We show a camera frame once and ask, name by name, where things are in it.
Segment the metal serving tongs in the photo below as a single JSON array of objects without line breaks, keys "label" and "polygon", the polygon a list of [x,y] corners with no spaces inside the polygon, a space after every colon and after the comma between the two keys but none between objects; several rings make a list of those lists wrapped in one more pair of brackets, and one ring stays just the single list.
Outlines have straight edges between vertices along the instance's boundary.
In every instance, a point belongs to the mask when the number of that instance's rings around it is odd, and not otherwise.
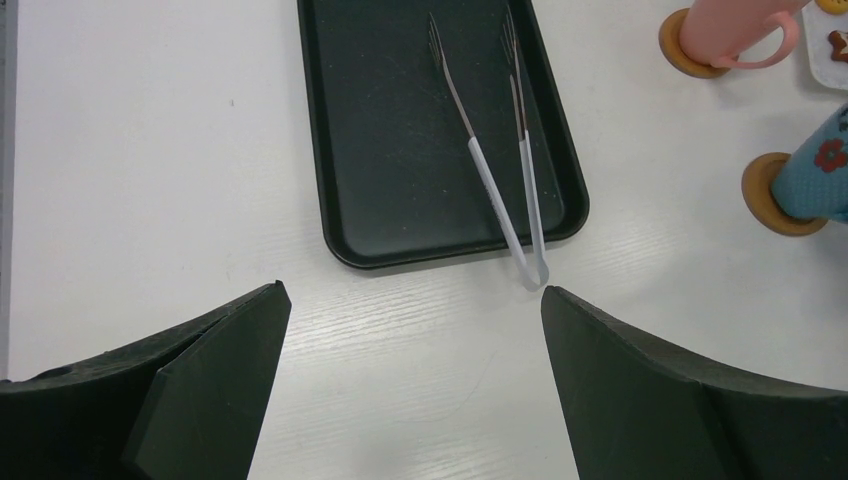
[{"label": "metal serving tongs", "polygon": [[429,13],[427,15],[427,22],[428,46],[433,56],[434,63],[437,70],[439,70],[444,77],[451,98],[466,130],[469,153],[486,190],[508,250],[515,262],[520,282],[527,291],[536,292],[547,285],[550,278],[550,270],[546,258],[546,245],[536,184],[532,142],[530,139],[530,128],[527,119],[527,105],[522,84],[521,59],[519,53],[520,42],[516,33],[512,10],[510,7],[506,8],[502,25],[501,43],[507,59],[507,64],[510,68],[508,79],[510,83],[515,124],[517,128],[524,197],[528,215],[532,254],[535,260],[534,268],[531,268],[528,263],[505,202],[490,170],[489,163],[485,158],[479,140],[474,132],[463,102],[453,82],[440,33],[433,14]]}]

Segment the small patterned orange cookie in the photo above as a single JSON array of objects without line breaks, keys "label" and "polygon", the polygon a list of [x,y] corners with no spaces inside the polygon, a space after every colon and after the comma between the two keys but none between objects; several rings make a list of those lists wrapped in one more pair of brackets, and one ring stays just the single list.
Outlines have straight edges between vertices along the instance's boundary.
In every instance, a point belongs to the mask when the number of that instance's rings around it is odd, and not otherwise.
[{"label": "small patterned orange cookie", "polygon": [[848,0],[815,0],[815,3],[829,15],[839,16],[848,12]]}]

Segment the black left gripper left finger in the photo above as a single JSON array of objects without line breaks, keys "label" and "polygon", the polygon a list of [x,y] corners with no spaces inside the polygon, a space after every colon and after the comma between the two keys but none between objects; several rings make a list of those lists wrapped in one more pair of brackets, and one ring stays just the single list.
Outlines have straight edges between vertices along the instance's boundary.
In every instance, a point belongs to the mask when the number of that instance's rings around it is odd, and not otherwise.
[{"label": "black left gripper left finger", "polygon": [[5,479],[244,479],[292,309],[281,282],[1,384]]}]

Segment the brown star cookie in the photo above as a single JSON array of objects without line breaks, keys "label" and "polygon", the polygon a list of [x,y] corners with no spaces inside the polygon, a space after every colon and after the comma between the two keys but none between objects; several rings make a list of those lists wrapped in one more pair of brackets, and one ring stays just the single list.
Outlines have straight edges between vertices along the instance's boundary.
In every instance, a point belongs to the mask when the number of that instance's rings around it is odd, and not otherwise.
[{"label": "brown star cookie", "polygon": [[848,62],[848,33],[841,30],[833,30],[827,40],[832,47],[830,59],[834,62]]}]

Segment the blue patterned ceramic cup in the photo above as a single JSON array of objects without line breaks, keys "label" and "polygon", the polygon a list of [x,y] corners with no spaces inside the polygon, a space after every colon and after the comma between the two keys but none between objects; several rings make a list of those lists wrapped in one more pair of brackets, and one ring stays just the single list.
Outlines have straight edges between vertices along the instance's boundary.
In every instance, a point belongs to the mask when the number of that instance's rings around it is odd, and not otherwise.
[{"label": "blue patterned ceramic cup", "polygon": [[846,105],[790,155],[773,181],[771,193],[791,217],[847,221]]}]

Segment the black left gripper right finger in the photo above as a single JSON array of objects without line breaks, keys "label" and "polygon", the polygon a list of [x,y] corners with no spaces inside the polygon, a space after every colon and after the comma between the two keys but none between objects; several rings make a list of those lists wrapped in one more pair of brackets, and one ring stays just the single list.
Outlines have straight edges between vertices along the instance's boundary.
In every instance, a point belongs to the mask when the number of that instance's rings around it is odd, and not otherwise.
[{"label": "black left gripper right finger", "polygon": [[847,395],[686,350],[555,286],[544,337],[583,479],[843,479]]}]

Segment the pink ceramic cup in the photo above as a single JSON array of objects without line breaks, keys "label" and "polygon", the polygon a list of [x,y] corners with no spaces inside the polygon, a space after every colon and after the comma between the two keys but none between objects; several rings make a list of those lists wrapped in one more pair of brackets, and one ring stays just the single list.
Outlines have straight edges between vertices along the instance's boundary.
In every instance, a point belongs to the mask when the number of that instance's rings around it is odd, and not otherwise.
[{"label": "pink ceramic cup", "polygon": [[[797,46],[800,27],[795,16],[807,4],[807,0],[699,0],[684,17],[679,43],[690,59],[714,68],[771,67]],[[782,32],[782,40],[771,56],[754,62],[737,60],[776,30]]]}]

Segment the black serving tray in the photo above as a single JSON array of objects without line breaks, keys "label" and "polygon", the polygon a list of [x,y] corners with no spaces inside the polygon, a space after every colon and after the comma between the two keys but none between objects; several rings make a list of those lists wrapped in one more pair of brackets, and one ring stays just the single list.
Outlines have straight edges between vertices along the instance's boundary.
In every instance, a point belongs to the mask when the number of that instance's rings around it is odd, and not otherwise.
[{"label": "black serving tray", "polygon": [[585,224],[589,196],[531,2],[302,1],[298,13],[323,232],[340,261],[376,269],[505,248],[468,129],[529,243],[507,19],[545,237]]}]

